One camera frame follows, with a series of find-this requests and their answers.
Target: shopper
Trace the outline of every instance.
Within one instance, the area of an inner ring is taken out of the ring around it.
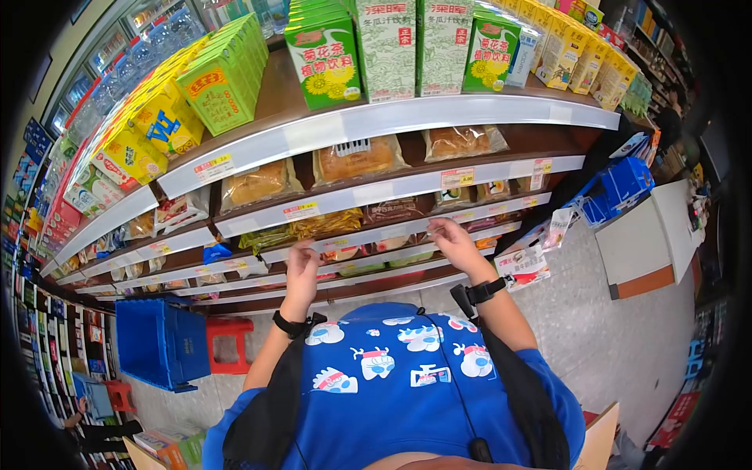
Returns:
[[[432,219],[428,230],[473,286],[498,280],[454,221]],[[290,249],[279,310],[287,322],[303,322],[317,294],[322,263],[310,246]],[[316,324],[305,343],[291,343],[282,330],[288,323],[276,320],[242,394],[207,433],[204,470],[514,467],[471,457],[569,469],[584,443],[580,405],[541,357],[507,291],[478,303],[480,328],[461,312],[423,312],[366,305]],[[504,355],[492,361],[498,344],[508,346],[509,366],[496,361]],[[291,360],[298,353],[302,360]],[[539,407],[526,405],[541,396]],[[531,414],[541,417],[535,425],[525,418]]]
[[[108,438],[122,438],[124,435],[133,436],[143,431],[138,421],[129,421],[121,426],[90,426],[81,423],[83,414],[88,409],[88,403],[85,397],[81,397],[76,402],[78,411],[67,420],[60,420],[54,413],[50,414],[50,421],[58,429],[68,431],[69,440],[74,441],[75,447],[78,447],[82,453],[99,453],[99,452],[124,452],[127,453],[126,445],[123,441],[106,441]],[[80,425],[83,437],[76,432],[76,425]]]

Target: green drink carton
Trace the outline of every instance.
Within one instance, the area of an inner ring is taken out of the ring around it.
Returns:
[[[308,109],[360,98],[353,22],[344,11],[291,22],[284,31]]]
[[[415,96],[415,0],[358,0],[355,15],[368,102]]]
[[[418,96],[458,95],[465,77],[473,0],[417,0]]]
[[[504,88],[522,27],[501,14],[476,8],[462,91],[500,92]]]

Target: blue plastic crate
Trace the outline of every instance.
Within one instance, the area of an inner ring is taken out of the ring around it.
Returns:
[[[164,299],[115,302],[120,371],[172,392],[197,390],[187,382],[209,370],[206,319]]]

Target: black backpack strap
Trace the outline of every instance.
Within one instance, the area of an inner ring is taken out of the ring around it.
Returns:
[[[305,338],[323,322],[326,317],[314,313],[307,329],[282,353],[269,385],[230,425],[222,446],[225,470],[282,466],[295,437]]]

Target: person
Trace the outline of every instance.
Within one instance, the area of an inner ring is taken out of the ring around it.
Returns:
[[[681,137],[681,121],[684,116],[684,106],[687,100],[677,84],[669,87],[669,106],[663,108],[655,118],[655,124],[660,129],[658,151],[665,153]]]
[[[428,230],[430,239],[473,286],[499,278],[454,221],[431,219]],[[279,309],[288,322],[303,322],[317,294],[316,275],[322,262],[311,243],[301,241],[290,249],[287,291]],[[481,328],[461,313],[425,315],[422,310],[409,304],[376,303],[311,328],[302,346],[294,436],[279,467],[421,470],[530,465],[529,442],[515,424],[517,410],[507,394],[509,384],[500,378],[505,371],[499,372],[491,360],[486,333],[482,335]],[[516,354],[514,360],[521,359],[525,372],[550,399],[567,450],[561,467],[571,468],[585,436],[577,399],[544,361],[530,325],[506,290],[479,303],[478,313],[484,327],[514,351],[510,352]],[[296,341],[291,343],[285,331],[272,325],[241,395],[207,432],[204,470],[260,468],[231,465],[236,460],[228,455],[258,444],[255,438],[239,434],[242,416],[253,407],[254,397],[261,398],[265,387],[271,389],[284,376],[283,369],[290,368],[284,354]],[[278,387],[269,398],[286,392]],[[250,422],[265,420],[273,429],[287,419],[285,408],[265,415],[267,408],[258,408],[258,416],[250,417]],[[507,465],[470,460],[468,443],[477,438],[485,440],[493,462]]]
[[[82,453],[100,453],[100,452],[123,452],[127,453],[126,445],[123,441],[106,441],[108,438],[122,438],[142,432],[141,424],[138,421],[131,420],[119,426],[91,426],[81,422],[83,414],[88,410],[89,404],[86,397],[81,397],[76,402],[76,413],[67,420],[61,420],[54,412],[50,413],[50,421],[57,428],[67,431],[66,438],[78,447]],[[76,433],[76,425],[81,427],[83,437]]]

